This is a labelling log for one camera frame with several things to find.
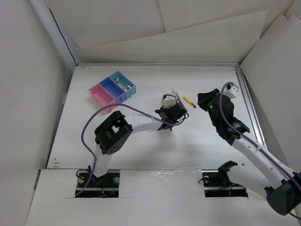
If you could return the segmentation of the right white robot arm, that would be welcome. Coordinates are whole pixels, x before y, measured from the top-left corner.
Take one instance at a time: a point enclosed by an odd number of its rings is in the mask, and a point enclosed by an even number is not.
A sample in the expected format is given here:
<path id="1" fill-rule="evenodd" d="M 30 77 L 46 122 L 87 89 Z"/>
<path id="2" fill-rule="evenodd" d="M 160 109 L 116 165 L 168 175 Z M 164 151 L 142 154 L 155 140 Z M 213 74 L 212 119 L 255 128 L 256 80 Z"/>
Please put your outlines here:
<path id="1" fill-rule="evenodd" d="M 244 173 L 245 165 L 228 161 L 218 168 L 217 179 L 224 186 L 230 183 L 245 186 L 265 198 L 278 214 L 290 214 L 301 203 L 301 174 L 281 163 L 234 117 L 233 97 L 214 89 L 198 94 L 198 106 L 208 112 L 218 135 L 240 151 L 262 176 Z"/>

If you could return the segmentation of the yellow highlighter pen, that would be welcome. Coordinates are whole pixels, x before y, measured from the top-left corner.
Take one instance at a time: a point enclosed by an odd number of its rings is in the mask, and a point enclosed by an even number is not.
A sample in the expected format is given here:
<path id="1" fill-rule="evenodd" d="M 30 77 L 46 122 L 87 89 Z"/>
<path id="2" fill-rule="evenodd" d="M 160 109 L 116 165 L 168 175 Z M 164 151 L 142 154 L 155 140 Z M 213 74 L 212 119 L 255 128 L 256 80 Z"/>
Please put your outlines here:
<path id="1" fill-rule="evenodd" d="M 162 98 L 161 98 L 161 105 L 160 105 L 160 107 L 163 107 L 163 104 L 164 104 L 164 96 L 162 96 Z"/>

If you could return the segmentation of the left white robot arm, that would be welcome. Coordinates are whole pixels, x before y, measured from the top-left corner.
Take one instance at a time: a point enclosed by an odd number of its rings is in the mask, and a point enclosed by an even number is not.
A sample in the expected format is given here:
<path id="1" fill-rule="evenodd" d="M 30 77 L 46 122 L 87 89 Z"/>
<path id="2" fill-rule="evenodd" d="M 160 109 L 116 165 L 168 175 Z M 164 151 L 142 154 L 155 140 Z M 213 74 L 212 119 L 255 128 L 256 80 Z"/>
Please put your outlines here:
<path id="1" fill-rule="evenodd" d="M 93 186 L 101 186 L 108 172 L 111 155 L 119 151 L 129 136 L 143 131 L 171 130 L 176 124 L 183 122 L 187 109 L 177 102 L 170 107 L 155 110 L 154 115 L 129 115 L 114 111 L 101 125 L 95 129 L 95 166 L 88 176 Z"/>

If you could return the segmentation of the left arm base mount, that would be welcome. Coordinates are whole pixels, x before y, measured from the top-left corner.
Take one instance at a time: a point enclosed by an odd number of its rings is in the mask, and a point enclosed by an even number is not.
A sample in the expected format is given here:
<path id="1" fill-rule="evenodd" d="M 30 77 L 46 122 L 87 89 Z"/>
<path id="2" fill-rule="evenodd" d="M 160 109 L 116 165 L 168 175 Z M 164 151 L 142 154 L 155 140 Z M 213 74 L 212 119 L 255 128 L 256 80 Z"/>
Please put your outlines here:
<path id="1" fill-rule="evenodd" d="M 76 172 L 77 185 L 75 190 L 76 198 L 118 198 L 120 171 L 109 170 L 105 175 L 96 178 L 92 176 L 88 185 L 85 187 L 91 168 L 79 169 Z"/>

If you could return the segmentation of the yellow utility knife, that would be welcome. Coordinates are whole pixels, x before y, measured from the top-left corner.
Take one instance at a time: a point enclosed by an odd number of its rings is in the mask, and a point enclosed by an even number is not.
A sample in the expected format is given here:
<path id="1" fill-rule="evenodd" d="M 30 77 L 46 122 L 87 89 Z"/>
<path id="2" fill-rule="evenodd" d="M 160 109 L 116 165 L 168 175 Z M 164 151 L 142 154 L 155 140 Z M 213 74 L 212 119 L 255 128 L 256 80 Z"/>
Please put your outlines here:
<path id="1" fill-rule="evenodd" d="M 196 108 L 196 105 L 186 96 L 183 96 L 183 99 L 193 108 Z"/>

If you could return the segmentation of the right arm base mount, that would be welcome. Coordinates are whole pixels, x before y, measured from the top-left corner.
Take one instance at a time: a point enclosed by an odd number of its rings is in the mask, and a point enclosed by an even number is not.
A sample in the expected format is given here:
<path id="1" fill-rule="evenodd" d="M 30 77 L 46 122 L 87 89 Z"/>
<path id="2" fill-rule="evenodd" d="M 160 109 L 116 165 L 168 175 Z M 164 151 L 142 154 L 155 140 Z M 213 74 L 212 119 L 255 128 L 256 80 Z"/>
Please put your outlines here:
<path id="1" fill-rule="evenodd" d="M 204 186 L 206 198 L 248 197 L 245 187 L 229 180 L 228 172 L 238 164 L 228 161 L 218 169 L 203 169 L 199 184 Z"/>

